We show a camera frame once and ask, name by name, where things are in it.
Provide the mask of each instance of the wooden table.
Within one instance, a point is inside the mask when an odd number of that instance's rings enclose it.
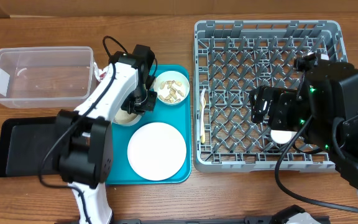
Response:
[[[192,33],[195,22],[202,19],[332,19],[341,25],[349,61],[358,68],[358,13],[0,19],[0,48],[90,46],[103,67],[108,58],[101,40],[111,35],[130,51],[135,44],[150,46],[159,63],[183,65],[192,76]],[[114,44],[109,48],[111,52],[119,50]],[[0,105],[0,129],[8,118],[55,116],[58,110],[13,110]],[[58,176],[46,179],[59,182]],[[356,190],[339,174],[283,172],[282,181],[306,197],[358,207]],[[193,168],[182,184],[108,187],[108,201],[118,219],[242,218],[272,215],[297,204],[313,215],[330,215],[333,223],[358,223],[358,214],[290,198],[276,186],[273,172],[205,174]],[[77,218],[69,190],[46,189],[36,177],[0,178],[0,224]]]

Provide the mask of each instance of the dish rack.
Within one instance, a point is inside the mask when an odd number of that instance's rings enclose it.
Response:
[[[331,61],[347,62],[339,24],[335,21],[198,21],[195,24],[193,77],[194,160],[201,172],[273,170],[284,145],[270,137],[268,118],[250,120],[249,92],[258,86],[297,88],[296,56],[317,52]],[[206,89],[204,114],[200,94]],[[204,144],[200,142],[204,121]],[[296,141],[302,151],[316,146]],[[315,155],[292,149],[283,170],[334,172],[325,152]]]

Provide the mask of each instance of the blue mat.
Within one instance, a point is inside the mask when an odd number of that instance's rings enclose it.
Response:
[[[189,73],[180,65],[158,65],[156,76],[166,71],[177,71],[189,79]],[[181,169],[172,177],[161,180],[151,181],[137,175],[129,165],[127,157],[127,147],[132,135],[145,124],[153,122],[167,123],[176,128],[186,142],[186,159]],[[191,173],[191,110],[190,94],[186,99],[175,106],[168,106],[157,99],[154,111],[146,112],[140,121],[130,127],[113,124],[112,126],[113,160],[112,168],[107,178],[106,184],[126,185],[126,184],[174,184],[185,181]]]

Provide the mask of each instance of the clear plastic bin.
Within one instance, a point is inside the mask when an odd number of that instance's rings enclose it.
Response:
[[[0,104],[74,108],[96,88],[90,47],[0,49]]]

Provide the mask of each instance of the bowl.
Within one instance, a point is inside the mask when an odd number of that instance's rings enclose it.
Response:
[[[163,87],[163,89],[161,89],[162,82],[166,83],[167,81],[176,81],[181,83],[181,86],[178,86],[176,83],[172,84],[174,88],[177,88],[178,90],[181,90],[184,93],[184,96],[180,96],[178,93],[176,94],[177,98],[181,99],[179,102],[175,102],[176,100],[174,100],[174,102],[171,103],[165,100],[161,100],[160,95],[162,95],[163,97],[169,95],[169,89],[167,88],[168,87],[167,84]],[[157,98],[162,103],[165,103],[166,105],[177,105],[183,102],[183,100],[185,100],[186,97],[188,96],[190,91],[190,84],[189,84],[189,80],[182,73],[176,71],[167,71],[161,73],[159,76],[156,77],[154,81],[153,89],[155,92],[157,92]]]

